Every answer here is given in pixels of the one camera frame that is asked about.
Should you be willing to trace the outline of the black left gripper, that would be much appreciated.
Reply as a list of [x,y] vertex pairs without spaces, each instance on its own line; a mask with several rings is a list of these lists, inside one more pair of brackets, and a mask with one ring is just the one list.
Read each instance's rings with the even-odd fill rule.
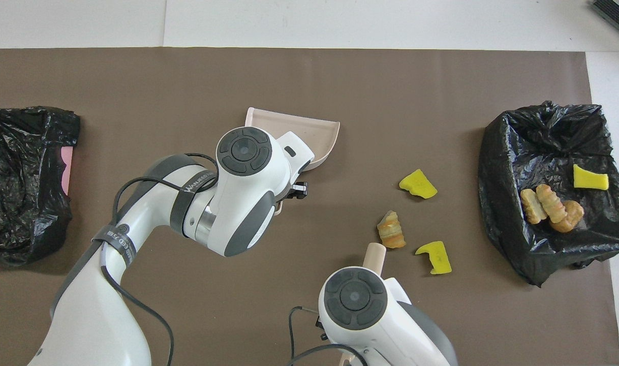
[[304,199],[308,195],[307,181],[296,181],[292,185],[287,185],[282,191],[282,201],[286,199]]

